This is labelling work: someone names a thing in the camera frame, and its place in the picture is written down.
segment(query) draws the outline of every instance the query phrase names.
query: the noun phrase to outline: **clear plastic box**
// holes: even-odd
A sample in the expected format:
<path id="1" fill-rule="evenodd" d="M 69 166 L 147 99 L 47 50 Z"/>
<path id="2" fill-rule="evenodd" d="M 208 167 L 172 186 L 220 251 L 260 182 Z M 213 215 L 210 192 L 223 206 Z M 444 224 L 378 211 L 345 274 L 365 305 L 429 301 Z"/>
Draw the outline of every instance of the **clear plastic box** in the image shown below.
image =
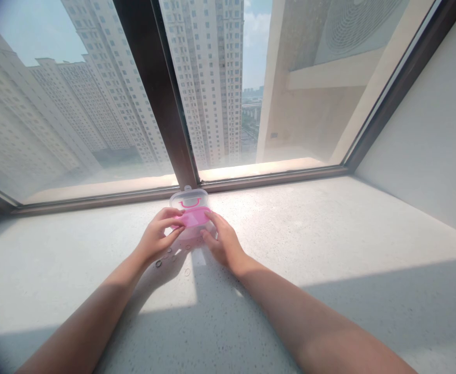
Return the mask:
<path id="1" fill-rule="evenodd" d="M 185 213 L 181 217 L 175 217 L 185 224 L 185 230 L 179 239 L 191 239 L 201 236 L 201 230 L 212 230 L 213 224 L 205 215 L 211 210 L 207 207 L 209 195 L 202 189 L 192 190 L 190 186 L 185 187 L 185 191 L 177 192 L 171 199 L 169 205 L 173 208 L 184 209 Z"/>

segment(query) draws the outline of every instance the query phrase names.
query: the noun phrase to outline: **sky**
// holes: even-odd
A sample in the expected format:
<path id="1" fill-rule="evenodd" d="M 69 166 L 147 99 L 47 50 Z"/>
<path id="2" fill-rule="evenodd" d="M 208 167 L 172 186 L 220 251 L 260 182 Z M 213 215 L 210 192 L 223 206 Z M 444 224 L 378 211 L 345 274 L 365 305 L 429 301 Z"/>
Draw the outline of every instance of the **sky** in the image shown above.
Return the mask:
<path id="1" fill-rule="evenodd" d="M 272 0 L 244 1 L 243 88 L 264 84 Z M 87 53 L 61 0 L 0 0 L 0 34 L 26 66 L 36 58 L 83 61 Z"/>

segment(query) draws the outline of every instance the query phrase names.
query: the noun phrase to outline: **forearm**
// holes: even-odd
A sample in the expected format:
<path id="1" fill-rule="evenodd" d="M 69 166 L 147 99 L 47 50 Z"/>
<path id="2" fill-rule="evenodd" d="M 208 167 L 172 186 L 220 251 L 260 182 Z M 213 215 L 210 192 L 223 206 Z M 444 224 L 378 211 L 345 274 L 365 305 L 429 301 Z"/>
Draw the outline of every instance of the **forearm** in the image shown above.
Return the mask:
<path id="1" fill-rule="evenodd" d="M 148 265 L 133 252 L 18 372 L 91 373 Z"/>
<path id="2" fill-rule="evenodd" d="M 232 272 L 261 306 L 304 372 L 413 372 L 388 347 L 253 258 Z"/>

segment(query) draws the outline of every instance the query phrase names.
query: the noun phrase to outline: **white stone surface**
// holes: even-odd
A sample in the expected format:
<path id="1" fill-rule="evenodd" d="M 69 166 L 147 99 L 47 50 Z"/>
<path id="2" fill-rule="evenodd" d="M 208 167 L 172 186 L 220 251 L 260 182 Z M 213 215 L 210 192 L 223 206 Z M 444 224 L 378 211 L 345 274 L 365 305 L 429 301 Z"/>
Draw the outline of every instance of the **white stone surface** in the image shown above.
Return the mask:
<path id="1" fill-rule="evenodd" d="M 0 372 L 36 350 L 164 206 L 0 225 Z M 210 206 L 249 254 L 416 370 L 456 372 L 455 229 L 350 177 L 214 194 Z M 298 371 L 240 284 L 194 247 L 146 271 L 97 372 Z"/>

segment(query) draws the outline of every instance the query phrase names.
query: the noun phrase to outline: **white wall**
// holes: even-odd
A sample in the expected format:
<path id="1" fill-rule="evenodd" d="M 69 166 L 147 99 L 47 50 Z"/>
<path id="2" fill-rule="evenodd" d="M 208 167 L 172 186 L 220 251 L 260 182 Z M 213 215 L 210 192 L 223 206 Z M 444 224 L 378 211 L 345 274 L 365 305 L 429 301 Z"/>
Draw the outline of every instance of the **white wall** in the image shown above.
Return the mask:
<path id="1" fill-rule="evenodd" d="M 456 228 L 456 24 L 356 173 Z"/>

